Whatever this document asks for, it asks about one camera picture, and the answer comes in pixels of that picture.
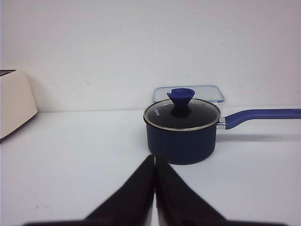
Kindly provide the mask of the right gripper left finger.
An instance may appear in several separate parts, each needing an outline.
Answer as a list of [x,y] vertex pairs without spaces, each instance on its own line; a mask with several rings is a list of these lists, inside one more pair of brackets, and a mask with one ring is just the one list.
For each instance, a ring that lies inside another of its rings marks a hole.
[[154,198],[154,156],[148,156],[124,185],[85,218],[87,226],[149,226]]

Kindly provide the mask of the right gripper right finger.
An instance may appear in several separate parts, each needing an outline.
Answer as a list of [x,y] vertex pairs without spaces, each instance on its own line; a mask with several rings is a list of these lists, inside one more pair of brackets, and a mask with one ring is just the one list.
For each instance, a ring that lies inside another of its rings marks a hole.
[[155,157],[156,205],[160,226],[229,226],[163,158]]

